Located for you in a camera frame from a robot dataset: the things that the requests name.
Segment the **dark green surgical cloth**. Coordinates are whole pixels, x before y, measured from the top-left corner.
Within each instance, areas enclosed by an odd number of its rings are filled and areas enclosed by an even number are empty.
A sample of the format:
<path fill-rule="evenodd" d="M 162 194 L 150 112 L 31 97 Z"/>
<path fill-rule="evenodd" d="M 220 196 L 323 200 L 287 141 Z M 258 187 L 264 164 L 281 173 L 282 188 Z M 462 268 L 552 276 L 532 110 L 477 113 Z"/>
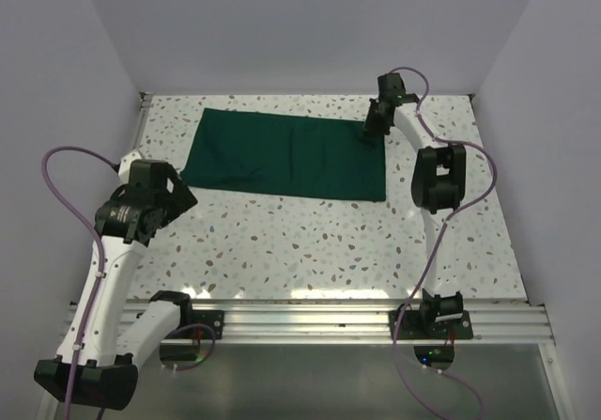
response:
<path fill-rule="evenodd" d="M 206 109 L 181 177 L 195 188 L 380 202 L 384 140 L 356 120 Z"/>

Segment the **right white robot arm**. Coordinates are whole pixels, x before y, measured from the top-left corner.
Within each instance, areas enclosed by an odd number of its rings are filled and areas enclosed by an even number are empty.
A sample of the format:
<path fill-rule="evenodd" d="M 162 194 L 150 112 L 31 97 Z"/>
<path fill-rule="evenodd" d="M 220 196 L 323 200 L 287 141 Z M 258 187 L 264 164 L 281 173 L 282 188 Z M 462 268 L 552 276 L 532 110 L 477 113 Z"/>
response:
<path fill-rule="evenodd" d="M 363 124 L 369 135 L 388 135 L 392 128 L 402 132 L 416 151 L 410 194 L 424 221 L 427 273 L 419 279 L 414 295 L 417 308 L 404 303 L 393 314 L 392 337 L 396 339 L 442 339 L 461 325 L 463 298 L 453 267 L 454 247 L 444 244 L 444 213 L 453 213 L 465 196 L 467 152 L 461 145 L 444 145 L 435 140 L 416 116 L 401 110 L 419 98 L 408 93 L 399 73 L 378 77 L 378 96 L 370 100 Z"/>

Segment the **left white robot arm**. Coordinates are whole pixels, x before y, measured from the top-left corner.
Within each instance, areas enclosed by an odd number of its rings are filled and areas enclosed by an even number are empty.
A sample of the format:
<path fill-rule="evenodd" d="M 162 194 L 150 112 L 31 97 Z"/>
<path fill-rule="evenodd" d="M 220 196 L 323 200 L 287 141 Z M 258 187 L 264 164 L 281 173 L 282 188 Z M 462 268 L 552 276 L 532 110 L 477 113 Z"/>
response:
<path fill-rule="evenodd" d="M 124 160 L 120 186 L 96 212 L 93 255 L 69 330 L 55 356 L 38 361 L 34 380 L 65 405 L 121 411 L 139 370 L 169 334 L 195 325 L 191 297 L 160 290 L 124 333 L 118 331 L 135 271 L 156 232 L 197 203 L 175 168 L 156 160 Z"/>

